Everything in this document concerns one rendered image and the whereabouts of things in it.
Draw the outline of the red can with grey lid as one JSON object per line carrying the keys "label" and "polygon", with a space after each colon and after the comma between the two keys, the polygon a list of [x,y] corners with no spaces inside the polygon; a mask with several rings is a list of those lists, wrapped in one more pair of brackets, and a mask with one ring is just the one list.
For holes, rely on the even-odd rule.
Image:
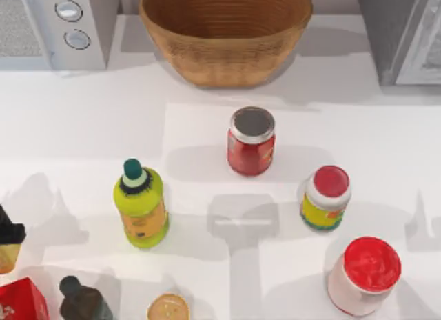
{"label": "red can with grey lid", "polygon": [[275,120],[266,109],[245,106],[235,111],[227,134],[227,161],[244,176],[257,176],[272,163]]}

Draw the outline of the yellow-green bottle with teal cap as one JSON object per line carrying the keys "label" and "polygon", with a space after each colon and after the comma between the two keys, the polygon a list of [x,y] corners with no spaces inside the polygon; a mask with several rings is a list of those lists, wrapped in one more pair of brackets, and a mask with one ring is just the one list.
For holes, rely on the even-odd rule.
{"label": "yellow-green bottle with teal cap", "polygon": [[142,166],[138,159],[127,159],[114,186],[113,200],[133,246],[148,249],[165,238],[170,223],[163,180],[157,171]]}

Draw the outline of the brown woven basket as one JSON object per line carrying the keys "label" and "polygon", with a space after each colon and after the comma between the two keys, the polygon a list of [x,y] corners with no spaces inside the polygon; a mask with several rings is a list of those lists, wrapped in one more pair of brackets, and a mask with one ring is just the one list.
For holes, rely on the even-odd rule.
{"label": "brown woven basket", "polygon": [[196,86],[264,83],[287,59],[312,0],[140,0],[139,14],[164,59]]}

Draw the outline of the yellow jar with red lid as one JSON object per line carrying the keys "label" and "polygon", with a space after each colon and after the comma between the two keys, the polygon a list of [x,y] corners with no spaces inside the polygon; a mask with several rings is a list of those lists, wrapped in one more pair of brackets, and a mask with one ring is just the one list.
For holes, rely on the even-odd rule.
{"label": "yellow jar with red lid", "polygon": [[311,229],[332,231],[340,225],[350,199],[349,175],[339,166],[322,166],[306,181],[300,215]]}

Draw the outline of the tan round lid can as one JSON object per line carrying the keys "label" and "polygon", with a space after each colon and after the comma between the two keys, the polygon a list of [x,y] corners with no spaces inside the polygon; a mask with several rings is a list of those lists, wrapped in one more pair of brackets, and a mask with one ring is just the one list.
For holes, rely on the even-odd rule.
{"label": "tan round lid can", "polygon": [[189,306],[177,294],[162,294],[149,306],[147,320],[190,320]]}

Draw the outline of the round microwave knob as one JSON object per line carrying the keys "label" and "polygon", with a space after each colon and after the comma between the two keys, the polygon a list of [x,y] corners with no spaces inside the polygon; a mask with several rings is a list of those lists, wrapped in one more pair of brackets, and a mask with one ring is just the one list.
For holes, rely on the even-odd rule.
{"label": "round microwave knob", "polygon": [[89,35],[86,32],[79,29],[74,29],[69,32],[66,32],[63,35],[63,38],[65,44],[75,50],[85,50],[91,44],[91,39]]}
{"label": "round microwave knob", "polygon": [[82,7],[72,0],[58,2],[54,8],[57,16],[67,22],[77,22],[83,16]]}

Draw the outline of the white jar with red lid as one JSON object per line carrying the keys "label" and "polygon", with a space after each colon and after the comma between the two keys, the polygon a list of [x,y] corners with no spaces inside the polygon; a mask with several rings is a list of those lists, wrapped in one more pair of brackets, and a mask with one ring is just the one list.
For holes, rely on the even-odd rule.
{"label": "white jar with red lid", "polygon": [[339,256],[327,278],[331,302],[345,314],[373,314],[400,279],[398,253],[377,237],[354,239]]}

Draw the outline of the pale microwave oven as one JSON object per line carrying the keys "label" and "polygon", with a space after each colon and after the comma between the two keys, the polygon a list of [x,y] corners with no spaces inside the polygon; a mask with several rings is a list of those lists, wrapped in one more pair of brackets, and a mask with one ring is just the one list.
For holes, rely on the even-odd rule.
{"label": "pale microwave oven", "polygon": [[[0,0],[0,71],[95,71],[107,68],[120,0],[72,0],[83,10],[67,22],[55,4],[67,0]],[[63,35],[86,32],[91,44],[75,50]]]}

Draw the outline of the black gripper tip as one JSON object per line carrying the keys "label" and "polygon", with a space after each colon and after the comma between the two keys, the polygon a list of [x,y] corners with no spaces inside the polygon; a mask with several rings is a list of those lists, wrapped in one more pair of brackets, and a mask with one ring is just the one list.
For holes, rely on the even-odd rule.
{"label": "black gripper tip", "polygon": [[13,223],[0,205],[0,246],[21,245],[25,237],[25,226],[22,223]]}

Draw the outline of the tan carton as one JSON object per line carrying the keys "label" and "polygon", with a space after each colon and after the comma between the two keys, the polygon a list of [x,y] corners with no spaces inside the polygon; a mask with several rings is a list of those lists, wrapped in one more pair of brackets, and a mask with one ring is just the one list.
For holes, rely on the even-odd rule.
{"label": "tan carton", "polygon": [[16,266],[21,244],[0,245],[0,274],[12,272]]}

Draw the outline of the red box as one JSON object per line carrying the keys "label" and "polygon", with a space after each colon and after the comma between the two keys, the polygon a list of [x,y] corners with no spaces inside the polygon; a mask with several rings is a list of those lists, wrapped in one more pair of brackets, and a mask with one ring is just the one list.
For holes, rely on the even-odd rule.
{"label": "red box", "polygon": [[45,297],[29,277],[0,286],[0,320],[50,320]]}

